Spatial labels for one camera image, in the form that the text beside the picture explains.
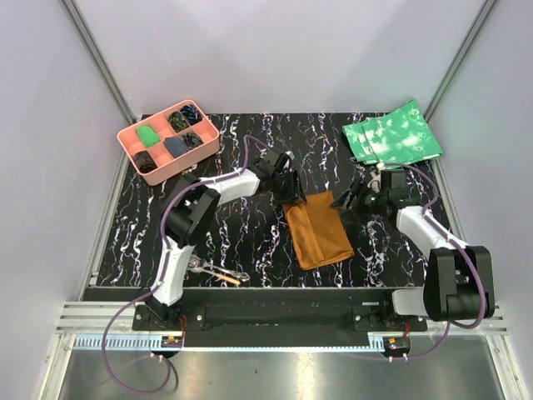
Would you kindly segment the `orange cloth napkin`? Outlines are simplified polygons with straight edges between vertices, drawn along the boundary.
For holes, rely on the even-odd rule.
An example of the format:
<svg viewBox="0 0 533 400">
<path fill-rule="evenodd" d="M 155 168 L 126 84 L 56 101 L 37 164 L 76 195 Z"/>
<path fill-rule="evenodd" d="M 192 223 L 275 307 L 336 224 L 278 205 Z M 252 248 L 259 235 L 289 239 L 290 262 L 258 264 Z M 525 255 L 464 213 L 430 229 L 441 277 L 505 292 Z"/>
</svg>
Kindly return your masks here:
<svg viewBox="0 0 533 400">
<path fill-rule="evenodd" d="M 307 203 L 284 205 L 299 267 L 309 271 L 351 258 L 355 252 L 339 212 L 331 208 L 331 191 L 312 194 Z"/>
</svg>

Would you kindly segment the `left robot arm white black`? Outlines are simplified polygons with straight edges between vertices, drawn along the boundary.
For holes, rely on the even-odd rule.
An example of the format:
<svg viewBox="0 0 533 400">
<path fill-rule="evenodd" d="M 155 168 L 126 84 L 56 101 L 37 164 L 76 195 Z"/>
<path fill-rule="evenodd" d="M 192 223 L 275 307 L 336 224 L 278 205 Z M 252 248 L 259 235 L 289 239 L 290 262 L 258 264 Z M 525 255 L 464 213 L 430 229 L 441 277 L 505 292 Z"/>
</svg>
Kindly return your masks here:
<svg viewBox="0 0 533 400">
<path fill-rule="evenodd" d="M 291 152 L 271 148 L 233 172 L 217 177 L 188 173 L 180 179 L 163 209 L 162 254 L 146 299 L 150 318 L 160 329 L 172 329 L 179 322 L 177 304 L 183 295 L 188 263 L 221 205 L 264 192 L 272 193 L 274 200 L 283 205 L 306 203 L 292 159 Z"/>
</svg>

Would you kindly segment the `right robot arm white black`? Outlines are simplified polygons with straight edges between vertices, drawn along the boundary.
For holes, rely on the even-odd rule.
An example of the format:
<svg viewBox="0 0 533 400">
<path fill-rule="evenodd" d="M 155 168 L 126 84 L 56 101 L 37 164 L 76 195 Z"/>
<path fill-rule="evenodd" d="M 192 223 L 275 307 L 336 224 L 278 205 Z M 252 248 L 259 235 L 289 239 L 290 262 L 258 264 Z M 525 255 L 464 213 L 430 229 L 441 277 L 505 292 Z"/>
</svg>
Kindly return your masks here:
<svg viewBox="0 0 533 400">
<path fill-rule="evenodd" d="M 363 180 L 351 186 L 331 207 L 361 215 L 381 215 L 407 236 L 427 261 L 422 287 L 397 289 L 378 309 L 379 323 L 397 330 L 408 317 L 421 317 L 472 329 L 496 310 L 492 261 L 484 246 L 471 246 L 445 229 L 411 197 L 406 171 L 415 168 L 389 164 L 380 170 L 379 188 Z"/>
</svg>

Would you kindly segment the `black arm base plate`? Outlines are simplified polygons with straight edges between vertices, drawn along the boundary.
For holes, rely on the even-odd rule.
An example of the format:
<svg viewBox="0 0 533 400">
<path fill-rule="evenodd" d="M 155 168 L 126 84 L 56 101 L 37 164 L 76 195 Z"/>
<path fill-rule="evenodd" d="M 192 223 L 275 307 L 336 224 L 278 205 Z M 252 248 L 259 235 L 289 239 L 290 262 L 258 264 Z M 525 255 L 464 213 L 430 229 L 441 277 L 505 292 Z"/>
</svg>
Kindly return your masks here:
<svg viewBox="0 0 533 400">
<path fill-rule="evenodd" d="M 184 327 L 205 332 L 225 326 L 322 326 L 355 332 L 422 333 L 427 323 L 419 313 L 398 316 L 386 288 L 193 288 L 184 289 L 163 322 L 137 305 L 135 331 L 170 331 Z"/>
</svg>

